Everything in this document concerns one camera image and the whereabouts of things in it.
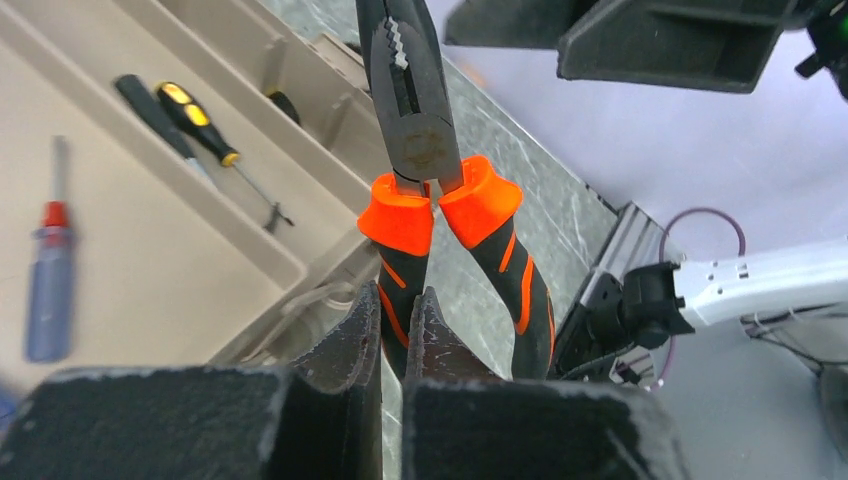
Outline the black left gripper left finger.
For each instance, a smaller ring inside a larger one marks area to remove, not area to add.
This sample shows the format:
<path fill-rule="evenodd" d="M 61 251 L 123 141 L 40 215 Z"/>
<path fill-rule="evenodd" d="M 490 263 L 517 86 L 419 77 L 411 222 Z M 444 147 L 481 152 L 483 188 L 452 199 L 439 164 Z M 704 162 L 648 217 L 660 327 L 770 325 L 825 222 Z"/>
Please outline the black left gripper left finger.
<path fill-rule="evenodd" d="M 381 306 L 287 365 L 76 368 L 43 381 L 1 446 L 5 479 L 378 479 Z"/>

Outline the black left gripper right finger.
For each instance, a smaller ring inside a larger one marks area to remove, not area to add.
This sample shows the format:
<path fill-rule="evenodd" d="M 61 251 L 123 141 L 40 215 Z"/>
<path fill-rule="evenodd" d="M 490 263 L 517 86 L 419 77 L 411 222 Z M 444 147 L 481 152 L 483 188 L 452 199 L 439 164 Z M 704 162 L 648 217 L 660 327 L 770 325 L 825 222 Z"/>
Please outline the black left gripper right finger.
<path fill-rule="evenodd" d="M 673 419 L 609 383 L 505 380 L 416 299 L 402 394 L 405 479 L 685 479 Z"/>

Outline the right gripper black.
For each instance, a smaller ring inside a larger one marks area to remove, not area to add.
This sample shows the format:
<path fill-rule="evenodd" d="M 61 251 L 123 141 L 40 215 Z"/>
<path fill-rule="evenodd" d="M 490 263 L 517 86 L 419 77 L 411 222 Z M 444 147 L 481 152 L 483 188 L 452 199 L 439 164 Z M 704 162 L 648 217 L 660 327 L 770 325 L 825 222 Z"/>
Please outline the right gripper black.
<path fill-rule="evenodd" d="M 796 73 L 827 70 L 846 100 L 846 0 L 598 1 L 560 38 L 557 74 L 749 94 L 792 10 L 813 44 Z"/>

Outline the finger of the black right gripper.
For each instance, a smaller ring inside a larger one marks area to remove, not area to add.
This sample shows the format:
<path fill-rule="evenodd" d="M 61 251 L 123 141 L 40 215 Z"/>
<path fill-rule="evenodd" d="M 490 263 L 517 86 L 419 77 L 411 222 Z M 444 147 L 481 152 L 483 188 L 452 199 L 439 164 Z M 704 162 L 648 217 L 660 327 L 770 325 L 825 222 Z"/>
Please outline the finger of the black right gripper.
<path fill-rule="evenodd" d="M 555 48 L 595 0 L 467 0 L 449 14 L 447 45 Z"/>

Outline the orange black needle nose pliers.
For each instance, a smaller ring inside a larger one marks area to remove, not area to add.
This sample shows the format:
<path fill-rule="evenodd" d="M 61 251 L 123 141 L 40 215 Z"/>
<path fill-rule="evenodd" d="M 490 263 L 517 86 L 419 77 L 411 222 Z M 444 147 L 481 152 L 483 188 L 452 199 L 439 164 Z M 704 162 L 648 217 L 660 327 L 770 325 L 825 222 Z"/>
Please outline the orange black needle nose pliers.
<path fill-rule="evenodd" d="M 549 288 L 514 226 L 523 193 L 482 155 L 462 157 L 442 54 L 422 1 L 360 1 L 362 58 L 391 163 L 358 219 L 381 258 L 377 291 L 387 360 L 403 375 L 415 299 L 425 288 L 440 209 L 511 317 L 511 371 L 542 379 L 555 349 Z"/>

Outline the large black yellow screwdriver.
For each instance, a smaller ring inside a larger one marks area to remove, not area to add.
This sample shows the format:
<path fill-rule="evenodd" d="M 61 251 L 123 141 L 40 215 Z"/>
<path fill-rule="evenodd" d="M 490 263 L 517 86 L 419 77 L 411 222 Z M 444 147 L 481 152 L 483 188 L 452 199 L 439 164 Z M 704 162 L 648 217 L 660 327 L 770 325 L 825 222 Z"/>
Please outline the large black yellow screwdriver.
<path fill-rule="evenodd" d="M 244 181 L 270 206 L 270 216 L 263 228 L 274 233 L 280 220 L 294 226 L 280 203 L 239 164 L 241 153 L 232 147 L 214 123 L 207 109 L 187 89 L 178 83 L 164 81 L 155 89 L 155 95 L 169 118 L 178 128 L 208 150 L 224 168 L 233 168 Z"/>
<path fill-rule="evenodd" d="M 301 116 L 290 98 L 280 90 L 266 94 L 266 97 L 296 125 L 301 125 Z"/>

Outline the beige plastic toolbox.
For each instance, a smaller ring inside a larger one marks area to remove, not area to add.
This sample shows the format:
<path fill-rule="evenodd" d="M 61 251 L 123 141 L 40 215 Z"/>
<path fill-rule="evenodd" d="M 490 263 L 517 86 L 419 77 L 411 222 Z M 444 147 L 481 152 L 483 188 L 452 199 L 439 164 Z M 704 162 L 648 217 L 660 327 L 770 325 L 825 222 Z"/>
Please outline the beige plastic toolbox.
<path fill-rule="evenodd" d="M 207 151 L 217 187 L 115 91 L 174 81 L 208 109 L 294 226 Z M 296 125 L 266 94 L 285 93 Z M 1 379 L 57 370 L 24 356 L 30 265 L 70 147 L 76 309 L 64 367 L 294 357 L 348 308 L 379 260 L 356 220 L 386 166 L 361 61 L 306 40 L 257 1 L 5 1 L 1 5 Z"/>

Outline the blue handled screwdriver red collar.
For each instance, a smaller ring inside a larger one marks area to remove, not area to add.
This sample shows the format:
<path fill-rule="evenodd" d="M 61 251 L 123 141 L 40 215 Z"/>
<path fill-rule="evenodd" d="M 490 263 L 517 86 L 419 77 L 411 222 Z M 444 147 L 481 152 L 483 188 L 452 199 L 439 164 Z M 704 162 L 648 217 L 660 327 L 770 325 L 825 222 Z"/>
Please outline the blue handled screwdriver red collar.
<path fill-rule="evenodd" d="M 50 197 L 34 233 L 36 256 L 29 288 L 25 356 L 31 363 L 66 358 L 74 308 L 74 233 L 67 206 L 70 147 L 64 136 L 52 140 Z"/>

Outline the small black yellow screwdriver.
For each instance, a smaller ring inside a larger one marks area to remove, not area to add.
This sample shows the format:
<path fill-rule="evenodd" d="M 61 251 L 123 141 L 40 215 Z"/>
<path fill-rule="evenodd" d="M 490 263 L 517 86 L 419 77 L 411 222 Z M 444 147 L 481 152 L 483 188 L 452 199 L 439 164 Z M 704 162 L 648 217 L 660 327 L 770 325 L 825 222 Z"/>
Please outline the small black yellow screwdriver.
<path fill-rule="evenodd" d="M 185 162 L 213 187 L 216 183 L 196 158 L 194 150 L 183 138 L 176 123 L 148 91 L 146 84 L 135 74 L 123 74 L 113 80 L 113 86 L 131 110 L 163 141 L 175 150 Z"/>

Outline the small blue precision screwdriver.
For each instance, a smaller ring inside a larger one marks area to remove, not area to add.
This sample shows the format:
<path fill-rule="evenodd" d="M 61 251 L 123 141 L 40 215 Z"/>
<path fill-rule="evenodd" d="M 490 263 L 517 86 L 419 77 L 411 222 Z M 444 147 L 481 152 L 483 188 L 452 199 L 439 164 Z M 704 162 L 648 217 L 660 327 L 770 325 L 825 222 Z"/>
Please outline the small blue precision screwdriver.
<path fill-rule="evenodd" d="M 17 396 L 5 387 L 0 390 L 1 429 L 14 419 L 17 407 Z"/>

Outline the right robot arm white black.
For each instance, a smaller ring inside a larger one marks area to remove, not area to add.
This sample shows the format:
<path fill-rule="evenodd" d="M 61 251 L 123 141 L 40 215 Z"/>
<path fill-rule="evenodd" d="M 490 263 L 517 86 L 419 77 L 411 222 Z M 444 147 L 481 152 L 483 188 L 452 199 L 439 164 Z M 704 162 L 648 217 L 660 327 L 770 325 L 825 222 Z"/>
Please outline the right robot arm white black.
<path fill-rule="evenodd" d="M 803 30 L 802 78 L 827 71 L 847 88 L 843 1 L 464 1 L 448 17 L 449 45 L 554 50 L 565 80 L 748 94 L 778 37 Z M 576 305 L 556 338 L 611 353 L 768 311 L 805 311 L 847 298 L 843 240 L 712 262 L 661 262 L 613 281 L 593 308 Z"/>

